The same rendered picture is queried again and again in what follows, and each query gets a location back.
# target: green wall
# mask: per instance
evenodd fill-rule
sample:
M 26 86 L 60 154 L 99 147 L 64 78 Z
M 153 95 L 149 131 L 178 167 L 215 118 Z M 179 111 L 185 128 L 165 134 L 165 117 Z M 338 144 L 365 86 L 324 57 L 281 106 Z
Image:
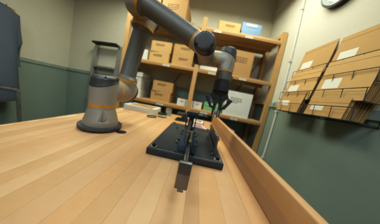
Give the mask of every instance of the green wall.
M 20 58 L 23 121 L 84 112 L 89 72 Z M 0 103 L 0 124 L 16 122 L 16 104 Z
M 265 161 L 327 222 L 380 223 L 380 130 L 280 111 Z

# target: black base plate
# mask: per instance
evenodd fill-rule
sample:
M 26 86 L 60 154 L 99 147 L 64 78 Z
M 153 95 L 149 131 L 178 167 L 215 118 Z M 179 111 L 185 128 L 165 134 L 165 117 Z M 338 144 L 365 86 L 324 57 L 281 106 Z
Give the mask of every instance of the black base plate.
M 147 153 L 151 155 L 157 155 L 171 160 L 182 160 L 184 154 L 174 152 L 176 150 L 176 139 L 181 136 L 181 130 L 184 130 L 184 125 L 172 123 L 168 128 L 164 130 L 148 147 Z M 223 161 L 220 159 L 220 154 L 217 150 L 216 155 L 211 155 L 212 144 L 207 139 L 209 131 L 196 128 L 195 141 L 198 142 L 198 147 L 195 155 L 190 155 L 188 161 L 194 165 L 209 167 L 212 169 L 223 169 Z
M 122 124 L 121 122 L 118 122 L 118 125 L 115 127 L 110 127 L 110 128 L 93 128 L 93 127 L 87 127 L 82 124 L 82 120 L 78 121 L 76 123 L 76 126 L 83 131 L 91 132 L 91 133 L 109 133 L 109 132 L 114 132 L 119 129 L 121 129 Z

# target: tabletop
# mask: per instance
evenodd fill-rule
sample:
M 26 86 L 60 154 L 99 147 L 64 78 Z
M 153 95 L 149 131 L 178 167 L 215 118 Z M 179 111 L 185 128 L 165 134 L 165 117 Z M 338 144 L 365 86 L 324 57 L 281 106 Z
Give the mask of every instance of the tabletop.
M 83 114 L 0 126 L 0 223 L 269 223 L 223 141 L 223 170 L 146 154 L 176 116 L 117 109 L 126 134 L 88 133 Z

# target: white label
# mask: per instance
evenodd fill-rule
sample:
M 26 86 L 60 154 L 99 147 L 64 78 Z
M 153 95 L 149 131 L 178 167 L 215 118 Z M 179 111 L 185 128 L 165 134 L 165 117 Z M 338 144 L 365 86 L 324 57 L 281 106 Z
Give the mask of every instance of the white label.
M 300 85 L 292 85 L 289 87 L 288 92 L 296 92 Z
M 313 61 L 308 61 L 308 62 L 303 63 L 302 66 L 300 67 L 300 70 L 308 69 L 309 67 L 311 67 L 312 62 Z
M 343 78 L 337 78 L 337 79 L 327 79 L 325 80 L 324 84 L 322 85 L 321 89 L 325 88 L 338 88 L 340 82 L 342 81 Z
M 259 26 L 256 24 L 247 24 L 247 27 L 253 27 L 253 28 L 258 28 Z
M 288 106 L 289 102 L 290 102 L 290 100 L 283 100 L 281 102 L 281 104 L 284 105 L 284 106 Z
M 341 52 L 339 54 L 339 57 L 337 58 L 337 60 L 353 57 L 353 56 L 355 56 L 357 54 L 357 51 L 359 51 L 359 47 L 351 49 L 351 50 L 348 50 L 348 51 L 343 51 L 343 52 Z
M 311 110 L 322 110 L 323 108 L 324 108 L 324 106 L 317 106 L 317 105 L 311 105 L 310 106 Z

